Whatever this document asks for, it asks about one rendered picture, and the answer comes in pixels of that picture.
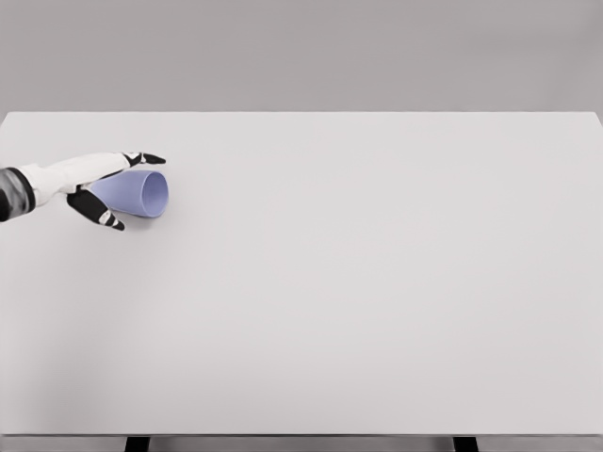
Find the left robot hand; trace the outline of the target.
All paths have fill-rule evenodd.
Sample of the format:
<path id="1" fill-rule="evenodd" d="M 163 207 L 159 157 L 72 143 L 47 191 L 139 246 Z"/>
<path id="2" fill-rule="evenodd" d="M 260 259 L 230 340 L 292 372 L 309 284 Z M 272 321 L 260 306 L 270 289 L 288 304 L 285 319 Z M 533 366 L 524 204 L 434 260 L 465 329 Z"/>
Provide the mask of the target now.
<path id="1" fill-rule="evenodd" d="M 54 178 L 49 192 L 64 194 L 68 205 L 89 221 L 122 232 L 125 225 L 89 190 L 89 186 L 137 165 L 165 163 L 165 158 L 151 153 L 90 153 L 48 167 Z"/>

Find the light purple cup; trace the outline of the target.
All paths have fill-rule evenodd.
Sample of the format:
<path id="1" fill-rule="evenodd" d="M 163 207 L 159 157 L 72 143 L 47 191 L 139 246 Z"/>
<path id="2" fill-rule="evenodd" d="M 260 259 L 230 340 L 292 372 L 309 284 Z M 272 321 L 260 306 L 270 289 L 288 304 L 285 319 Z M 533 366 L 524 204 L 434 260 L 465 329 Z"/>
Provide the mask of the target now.
<path id="1" fill-rule="evenodd" d="M 169 186 L 159 171 L 128 170 L 91 185 L 109 208 L 133 216 L 158 218 L 169 202 Z"/>

